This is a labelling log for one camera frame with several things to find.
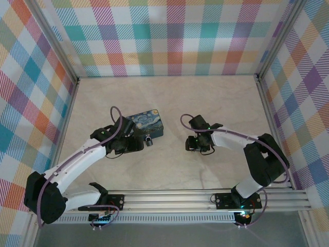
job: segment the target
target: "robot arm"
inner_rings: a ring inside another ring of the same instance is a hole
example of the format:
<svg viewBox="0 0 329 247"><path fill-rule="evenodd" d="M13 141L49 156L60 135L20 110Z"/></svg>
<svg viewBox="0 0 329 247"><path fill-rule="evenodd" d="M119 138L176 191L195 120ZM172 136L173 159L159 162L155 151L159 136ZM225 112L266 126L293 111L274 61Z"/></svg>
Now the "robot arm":
<svg viewBox="0 0 329 247"><path fill-rule="evenodd" d="M289 168L288 160L274 138L269 134L249 136L248 139L241 138L241 136L246 135L240 134L239 136L239 133L232 132L218 123L210 126L201 115L193 117L189 121L189 124L192 129L209 131L201 133L196 132L197 137L189 136L186 141L186 150L206 152L210 150L210 147L218 146L245 154L250 175L231 190L232 199L239 208L240 205L254 193L270 185L285 172L284 167L276 156L267 148L255 142L255 139L271 147Z"/></svg>
<svg viewBox="0 0 329 247"><path fill-rule="evenodd" d="M32 173L27 180L24 204L36 213L41 188L51 176L52 178L45 187L41 199L41 219L47 224L53 223L65 211L73 208L84 205L108 204L107 190L97 183L90 183L74 190L67 190L67 188L89 166L112 151L118 154L140 151L144 148L141 137L129 135L134 123L124 117L122 117L122 126L118 134L110 141L97 146L112 136L117 131L118 126L119 120L113 126L95 130L90 135L90 139L62 163L47 170L44 174L39 174L36 171ZM66 165L58 171L58 168L64 163Z"/></svg>

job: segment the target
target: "gray floor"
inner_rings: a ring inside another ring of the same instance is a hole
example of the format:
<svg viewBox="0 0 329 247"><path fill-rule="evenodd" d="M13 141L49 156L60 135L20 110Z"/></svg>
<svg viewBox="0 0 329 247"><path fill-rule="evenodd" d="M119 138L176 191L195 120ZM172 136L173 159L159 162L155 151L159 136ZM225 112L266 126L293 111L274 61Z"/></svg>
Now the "gray floor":
<svg viewBox="0 0 329 247"><path fill-rule="evenodd" d="M250 227L250 230L239 230L232 223L194 225L113 224L99 232L93 231L88 224L51 224L40 231L35 247L308 246L297 212L266 213L256 225Z"/></svg>
<svg viewBox="0 0 329 247"><path fill-rule="evenodd" d="M185 140L194 133L180 124L181 114L202 114L210 124L246 134L269 133L253 76L84 78L60 160L80 148L95 129L112 123L113 105L125 116L157 109L164 136L140 152L99 160L71 188L90 182L109 190L230 188L249 173L244 155L225 148L210 156L185 151Z"/></svg>

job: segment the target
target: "metal frame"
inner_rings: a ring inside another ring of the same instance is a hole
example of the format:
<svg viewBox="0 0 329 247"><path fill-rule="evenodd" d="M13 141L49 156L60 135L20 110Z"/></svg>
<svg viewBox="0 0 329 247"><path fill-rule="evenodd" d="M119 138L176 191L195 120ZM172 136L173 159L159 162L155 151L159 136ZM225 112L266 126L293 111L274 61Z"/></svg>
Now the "metal frame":
<svg viewBox="0 0 329 247"><path fill-rule="evenodd" d="M264 62L264 65L260 71L259 76L255 77L257 88L259 90L260 98L264 107L265 115L267 117L268 124L270 126L273 137L276 139L277 143L281 145L280 135L278 129L273 121L272 115L270 113L269 102L267 101L264 90L259 79L262 79L270 65L272 64L275 56L277 55L281 45L286 39L289 31L291 30L295 20L297 19L299 13L303 9L307 0L296 1L293 10L284 23L284 28L278 35L276 42L271 49L268 58ZM77 84L74 88L72 95L72 100L70 102L68 113L63 125L63 131L60 136L58 147L54 155L53 162L51 166L54 166L59 160L60 153L62 150L65 134L67 131L69 119L74 106L75 98L77 95L79 87L79 79L74 72L72 65L70 64L64 50L59 44L55 34L52 32L51 27L47 23L41 9L35 2L35 0L25 0L27 6L32 12L33 16L36 18L38 24L40 25L42 31L47 37L49 43L53 47L55 53L62 62L65 70L68 72L70 78ZM292 186L295 188L294 181L291 181ZM314 221L314 216L310 207L310 203L307 198L307 194L304 190L293 190L292 188L267 188L268 193L268 206L266 211L299 211L304 231L307 237L307 241L310 246L324 246L321 242L322 238L319 236L317 231L317 226ZM213 203L210 202L210 197L214 193L220 192L230 192L230 189L197 189L197 190L128 190L128 191L109 191L109 193L119 193L125 195L124 209L120 212L122 218L122 223L128 223L126 219L131 219L135 217L135 221L140 221L140 216L144 215L203 215L203 216L217 216L221 219L228 217L228 220L217 221L217 222L232 222L231 214L237 210L216 210ZM80 212L77 210L69 211L65 213L56 223L86 223L86 216L90 212ZM36 215L29 213L27 220L25 222L23 236L20 241L20 246L33 246L35 238L38 232L38 224L36 222Z"/></svg>
<svg viewBox="0 0 329 247"><path fill-rule="evenodd" d="M268 32L267 32L267 35L266 37L264 38L264 41L263 41L263 44L259 47L259 50L258 50L258 56L257 58L255 59L254 63L253 63L253 66L250 70L250 73L255 73L257 72L257 69L259 67L259 64L262 60L262 57L264 55L264 52L267 50L267 47L271 41L271 38L273 36L273 33L275 33L275 30L280 22L280 19L281 19L281 16L284 14L288 4L289 4L289 1L290 0L282 0L280 5L279 5L279 8L276 12L276 16L275 18L272 20L271 22L271 26L270 28L268 29Z"/></svg>
<svg viewBox="0 0 329 247"><path fill-rule="evenodd" d="M45 16L42 13L39 5L34 0L25 0L25 4L31 11L33 17L36 19L36 22L42 29L45 37L47 38L48 42L50 43L52 49L54 50L55 54L57 55L58 59L62 63L64 69L66 70L67 74L69 75L70 79L75 83L78 82L79 78L76 75L71 63L69 62L62 46L60 45L55 33L52 31L51 26L46 21Z"/></svg>
<svg viewBox="0 0 329 247"><path fill-rule="evenodd" d="M293 6L293 8L290 12L289 17L283 23L283 25L282 25L283 28L280 31L280 33L278 34L278 37L275 40L273 47L269 51L269 54L267 55L267 58L264 61L263 67L259 71L259 76L260 76L261 79L264 78L267 71L271 67L272 62L274 61L275 57L277 56L282 44L284 43L284 41L287 38L289 32L293 28L293 26L295 24L295 21L298 18L298 16L299 16L300 12L302 11L302 9L304 8L306 2L307 2L307 0L296 0L295 1L294 6Z"/></svg>
<svg viewBox="0 0 329 247"><path fill-rule="evenodd" d="M120 212L121 218L114 223L168 224L235 222L233 213L241 212L241 209L217 210L216 206L210 202L210 197L214 193L227 192L230 192L230 189L112 190L108 193L125 195L124 208ZM306 215L309 215L308 211L311 210L311 207L304 190L267 188L266 192L268 194L266 211L303 211L306 212ZM95 213L101 212L68 211L54 224L90 223L88 215ZM25 235L21 239L20 246L33 246L38 228L36 215L29 213L24 227Z"/></svg>

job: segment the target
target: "colorful plaid backdrop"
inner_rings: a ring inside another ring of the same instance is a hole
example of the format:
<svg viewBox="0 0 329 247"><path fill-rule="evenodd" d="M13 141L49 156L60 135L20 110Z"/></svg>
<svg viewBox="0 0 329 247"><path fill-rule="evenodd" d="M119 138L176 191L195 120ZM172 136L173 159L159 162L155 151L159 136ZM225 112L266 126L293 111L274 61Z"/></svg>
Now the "colorful plaid backdrop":
<svg viewBox="0 0 329 247"><path fill-rule="evenodd" d="M98 77L253 74L289 0L38 2L77 74Z"/></svg>
<svg viewBox="0 0 329 247"><path fill-rule="evenodd" d="M270 39L270 42L268 43L266 50L263 53L261 62L258 64L257 70L255 71L256 74L258 74L260 72L260 70L262 69L264 62L267 59L268 53L271 51L271 49L275 45L275 43L277 41L277 37L278 37L279 33L282 31L284 24L285 24L286 20L288 19L295 2L296 2L296 0L289 0L289 3L287 5L283 15L281 16L280 21Z"/></svg>
<svg viewBox="0 0 329 247"><path fill-rule="evenodd" d="M74 84L23 0L0 0L0 246L17 246L27 177L50 165Z"/></svg>
<svg viewBox="0 0 329 247"><path fill-rule="evenodd" d="M264 85L297 187L329 243L329 0L308 0Z"/></svg>

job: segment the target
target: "wire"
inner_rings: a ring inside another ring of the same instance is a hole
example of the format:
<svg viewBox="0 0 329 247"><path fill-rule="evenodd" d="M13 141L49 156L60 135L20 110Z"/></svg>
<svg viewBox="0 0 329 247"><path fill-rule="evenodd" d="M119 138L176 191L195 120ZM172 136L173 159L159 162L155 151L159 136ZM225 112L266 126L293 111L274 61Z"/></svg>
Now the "wire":
<svg viewBox="0 0 329 247"><path fill-rule="evenodd" d="M212 194L211 197L210 197L210 201L213 203L213 204L216 204L211 198L214 196L215 194Z"/></svg>
<svg viewBox="0 0 329 247"><path fill-rule="evenodd" d="M99 226L99 230L101 231L102 228L106 228L108 227L110 224L112 224L113 221L116 220L116 218L119 216L119 211L120 209L117 206L114 205L86 205L86 207L111 207L111 208L115 208L117 210L117 214L115 215L115 217L107 224L103 225L103 226ZM94 230L96 229L95 225L94 225L94 221L96 219L92 220L92 227L94 228Z"/></svg>
<svg viewBox="0 0 329 247"><path fill-rule="evenodd" d="M267 193L266 193L266 191L265 191L264 188L261 189L260 191L262 191L262 192L264 193L264 195L265 195L265 205L263 206L263 210L261 211L260 215L258 216L258 218L257 218L255 221L251 222L251 223L248 224L248 225L242 225L241 223L236 222L238 225L243 226L243 227L250 227L250 226L252 226L252 225L255 225L255 224L259 221L259 219L262 217L262 215L264 214L264 212L265 212L265 210L266 210L266 208L267 208L268 198L267 198Z"/></svg>
<svg viewBox="0 0 329 247"><path fill-rule="evenodd" d="M55 174L59 173L65 166L67 166L72 160L78 158L80 155L84 154L85 152L88 152L89 150L91 149L94 149L94 148L97 148L98 146L101 146L103 145L104 143L107 143L108 141L112 140L118 133L119 131L121 130L121 126L122 126L122 114L119 110L119 108L113 106L111 107L110 109L110 114L111 114L111 118L113 119L113 109L116 109L119 113L119 126L118 126L118 129L114 132L113 135L111 135L108 139L100 142L100 143L97 143L91 147L88 147L80 152L77 152L76 154L72 155L70 158L68 158L62 165L60 165L56 171L50 175L50 177L46 180L46 182L43 184L41 190L40 190L40 193L38 195L38 200L37 200L37 203L36 203L36 216L37 216L37 220L38 220L38 225L40 228L43 227L44 223L41 222L41 199L42 199L42 195L47 187L47 185L50 183L50 181L55 177Z"/></svg>
<svg viewBox="0 0 329 247"><path fill-rule="evenodd" d="M267 145L266 143L262 142L261 140L258 140L258 139L255 139L255 138L251 137L251 136L247 136L247 135L244 135L244 134L241 134L241 133L238 133L238 132L235 132L235 131L231 131L231 130L223 130L223 129L197 130L197 129L192 129L192 128L188 127L187 125L185 125L185 123L183 122L183 117L184 116L189 116L189 117L192 117L192 118L193 118L193 116L190 115L190 114L183 114L183 115L180 116L180 123L186 129L188 129L188 130L191 130L191 131L194 131L194 132L209 132L209 131L225 132L225 133L236 135L236 136L239 136L239 137L242 137L242 138L245 138L245 139L249 139L249 140L252 140L254 142L257 142L257 143L261 144L262 146L264 146L265 148L267 148L272 154L274 154L274 156L280 161L281 165L283 166L283 168L284 168L284 170L286 172L286 178L285 178L285 180L279 181L279 182L274 181L273 183L275 183L275 184L282 184L282 183L287 182L290 179L290 174L289 174L288 167L284 163L283 159L278 155L278 153L276 153L274 151L273 148L271 148L269 145Z"/></svg>
<svg viewBox="0 0 329 247"><path fill-rule="evenodd" d="M255 206L255 203L253 202L253 200L250 200L250 201L251 201L251 203L252 203L252 207L253 207L252 214L254 214L254 213L255 213L255 208L256 208L256 206Z"/></svg>
<svg viewBox="0 0 329 247"><path fill-rule="evenodd" d="M115 158L118 158L118 157L120 157L120 156L122 156L123 155L123 153L120 153L118 156L115 156L115 157L113 157L113 158L111 158L111 157L107 157L107 156L105 156L106 158L109 158L109 159L111 159L111 160L114 160Z"/></svg>
<svg viewBox="0 0 329 247"><path fill-rule="evenodd" d="M114 204L113 201L110 201L110 204L112 204L113 206L115 206L115 204ZM109 208L108 208L108 209L109 209ZM109 212L111 212L111 211L109 210ZM114 212L115 212L115 208L113 209L113 213L112 213L112 214L114 214Z"/></svg>
<svg viewBox="0 0 329 247"><path fill-rule="evenodd" d="M207 156L207 155L211 155L215 152L215 149L213 147L211 147L211 149L213 150L211 153L206 153L206 154L203 154L200 150L200 154L203 155L203 156Z"/></svg>

